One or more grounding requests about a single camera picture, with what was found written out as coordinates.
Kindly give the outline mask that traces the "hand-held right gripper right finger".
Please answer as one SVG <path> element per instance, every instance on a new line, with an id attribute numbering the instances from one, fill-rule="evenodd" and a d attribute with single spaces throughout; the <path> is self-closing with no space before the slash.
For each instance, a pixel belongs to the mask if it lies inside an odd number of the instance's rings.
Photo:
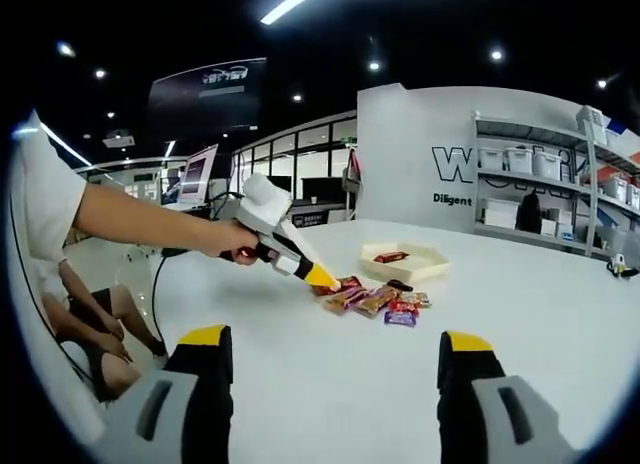
<path id="1" fill-rule="evenodd" d="M 437 419 L 443 463 L 572 463 L 557 411 L 508 375 L 491 344 L 458 331 L 440 337 Z"/>

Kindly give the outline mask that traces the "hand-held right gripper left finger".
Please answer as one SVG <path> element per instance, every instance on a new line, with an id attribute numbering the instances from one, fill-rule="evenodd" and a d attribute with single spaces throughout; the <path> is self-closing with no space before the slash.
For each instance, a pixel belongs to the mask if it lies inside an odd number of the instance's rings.
<path id="1" fill-rule="evenodd" d="M 227 463 L 234 405 L 231 328 L 195 329 L 164 368 L 130 387 L 106 412 L 96 463 Z"/>

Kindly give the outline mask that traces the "person's left hand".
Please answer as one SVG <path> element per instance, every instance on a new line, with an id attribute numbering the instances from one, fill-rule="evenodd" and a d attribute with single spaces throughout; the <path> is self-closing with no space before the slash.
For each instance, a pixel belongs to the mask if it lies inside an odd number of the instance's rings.
<path id="1" fill-rule="evenodd" d="M 235 220 L 212 223 L 213 238 L 209 254 L 229 255 L 236 264 L 250 266 L 257 261 L 255 249 L 258 237 Z"/>

